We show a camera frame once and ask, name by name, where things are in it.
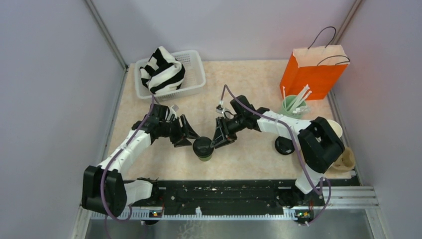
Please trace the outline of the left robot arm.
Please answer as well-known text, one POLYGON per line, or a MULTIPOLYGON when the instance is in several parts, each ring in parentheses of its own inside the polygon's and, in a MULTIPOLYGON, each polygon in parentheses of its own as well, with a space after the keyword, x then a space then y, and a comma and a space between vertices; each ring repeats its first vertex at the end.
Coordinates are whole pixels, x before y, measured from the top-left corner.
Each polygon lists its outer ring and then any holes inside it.
POLYGON ((178 116, 174 107, 151 104, 143 120, 137 121, 125 140, 97 166, 88 166, 83 174, 81 206, 110 217, 119 217, 126 207, 142 200, 153 206, 159 192, 150 179, 124 181, 125 174, 158 138, 168 138, 174 147, 192 145, 200 136, 185 115, 178 116))

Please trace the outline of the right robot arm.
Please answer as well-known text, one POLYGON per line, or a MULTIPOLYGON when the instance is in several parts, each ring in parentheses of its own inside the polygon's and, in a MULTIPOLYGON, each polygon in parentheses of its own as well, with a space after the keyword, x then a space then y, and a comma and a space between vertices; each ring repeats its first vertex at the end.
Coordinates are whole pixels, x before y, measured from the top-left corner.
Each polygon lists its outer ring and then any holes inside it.
POLYGON ((233 143, 237 133, 243 129, 273 133, 291 141, 300 158, 302 173, 295 181, 292 199, 305 205, 312 199, 321 177, 343 154, 345 146, 329 121, 322 117, 314 120, 295 119, 277 114, 268 108, 255 109, 244 95, 231 100, 235 110, 233 118, 217 117, 211 148, 220 148, 233 143))

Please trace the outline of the green paper coffee cup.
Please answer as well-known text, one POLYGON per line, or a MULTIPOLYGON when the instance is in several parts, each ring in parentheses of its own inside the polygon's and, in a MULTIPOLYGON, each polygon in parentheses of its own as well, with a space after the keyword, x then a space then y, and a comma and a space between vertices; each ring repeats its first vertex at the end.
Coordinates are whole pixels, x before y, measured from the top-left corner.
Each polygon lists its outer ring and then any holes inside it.
POLYGON ((206 162, 206 161, 209 161, 212 158, 212 153, 211 154, 198 154, 197 157, 200 161, 206 162))

